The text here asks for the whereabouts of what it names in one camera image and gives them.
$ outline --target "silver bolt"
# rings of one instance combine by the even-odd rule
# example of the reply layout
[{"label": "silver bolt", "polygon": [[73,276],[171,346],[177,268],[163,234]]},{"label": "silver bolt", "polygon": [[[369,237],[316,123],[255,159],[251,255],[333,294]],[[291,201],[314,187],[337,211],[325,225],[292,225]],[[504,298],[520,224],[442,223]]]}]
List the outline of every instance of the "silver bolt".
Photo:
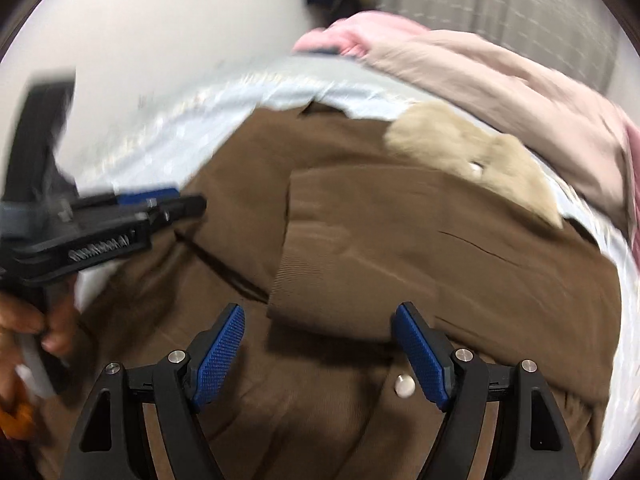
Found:
[{"label": "silver bolt", "polygon": [[174,350],[169,354],[168,359],[169,362],[172,363],[181,363],[185,357],[187,357],[187,354],[185,354],[182,350]]},{"label": "silver bolt", "polygon": [[109,363],[104,371],[109,375],[117,374],[120,371],[120,365],[118,363]]},{"label": "silver bolt", "polygon": [[531,359],[524,359],[522,362],[522,369],[526,372],[535,372],[538,369],[538,365]]},{"label": "silver bolt", "polygon": [[460,350],[456,350],[456,357],[461,361],[468,363],[469,361],[471,361],[471,359],[474,358],[474,355],[471,353],[471,350],[461,348]]}]

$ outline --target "white button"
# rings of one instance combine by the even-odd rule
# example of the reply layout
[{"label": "white button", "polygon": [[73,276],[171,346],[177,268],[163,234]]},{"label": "white button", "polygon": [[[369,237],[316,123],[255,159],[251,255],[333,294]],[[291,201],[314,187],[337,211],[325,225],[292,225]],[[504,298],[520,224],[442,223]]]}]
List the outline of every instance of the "white button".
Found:
[{"label": "white button", "polygon": [[411,397],[415,391],[415,381],[411,375],[398,375],[396,379],[396,384],[394,385],[396,390],[396,395],[401,399],[406,399],[407,397]]}]

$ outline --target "brown fabric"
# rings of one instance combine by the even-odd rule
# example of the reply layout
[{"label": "brown fabric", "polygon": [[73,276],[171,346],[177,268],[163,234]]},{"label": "brown fabric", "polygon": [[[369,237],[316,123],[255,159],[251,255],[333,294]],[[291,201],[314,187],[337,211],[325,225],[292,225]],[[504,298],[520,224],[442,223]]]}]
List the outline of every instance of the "brown fabric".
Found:
[{"label": "brown fabric", "polygon": [[296,171],[289,197],[272,319],[389,341],[396,306],[413,301],[430,326],[458,341],[505,364],[533,359],[551,384],[606,402],[618,274],[568,223],[555,229],[427,168]]},{"label": "brown fabric", "polygon": [[[274,322],[265,304],[246,299],[256,296],[255,286],[270,292],[276,277],[291,172],[402,166],[384,151],[386,126],[348,120],[317,105],[306,112],[259,109],[245,121],[188,188],[207,196],[207,215],[181,231],[209,253],[208,264],[171,233],[161,234],[151,252],[120,269],[84,315],[100,341],[97,367],[76,391],[44,406],[50,438],[39,449],[48,478],[60,471],[95,370],[114,359],[149,364],[184,348],[229,301],[245,308],[245,336],[220,396],[200,416],[227,480],[416,478],[442,414],[419,392],[409,399],[396,396],[395,378],[411,373],[400,352],[390,344],[314,335]],[[555,394],[586,468],[599,440],[602,405]],[[170,479],[153,410],[146,411],[159,477]],[[494,406],[485,423],[472,473],[478,480],[490,449]]]}]

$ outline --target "patterned curtain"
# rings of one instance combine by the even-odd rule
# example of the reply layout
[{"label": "patterned curtain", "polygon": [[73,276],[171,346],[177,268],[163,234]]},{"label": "patterned curtain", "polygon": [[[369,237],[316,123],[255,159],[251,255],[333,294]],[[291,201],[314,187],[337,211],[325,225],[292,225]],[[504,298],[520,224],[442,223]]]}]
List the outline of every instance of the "patterned curtain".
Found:
[{"label": "patterned curtain", "polygon": [[380,0],[378,8],[474,32],[603,94],[621,33],[601,0]]}]

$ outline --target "pink fabric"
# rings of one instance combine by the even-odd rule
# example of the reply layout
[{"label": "pink fabric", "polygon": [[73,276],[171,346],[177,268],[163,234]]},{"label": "pink fabric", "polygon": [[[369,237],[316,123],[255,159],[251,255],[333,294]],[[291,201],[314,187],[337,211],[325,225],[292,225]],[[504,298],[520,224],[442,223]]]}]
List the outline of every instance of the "pink fabric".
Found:
[{"label": "pink fabric", "polygon": [[468,32],[376,41],[365,61],[518,137],[628,235],[640,261],[640,130],[619,107]]},{"label": "pink fabric", "polygon": [[375,41],[408,40],[428,31],[427,27],[402,16],[365,10],[337,20],[329,28],[315,28],[306,33],[293,46],[293,51],[337,47],[342,56],[362,57]]}]

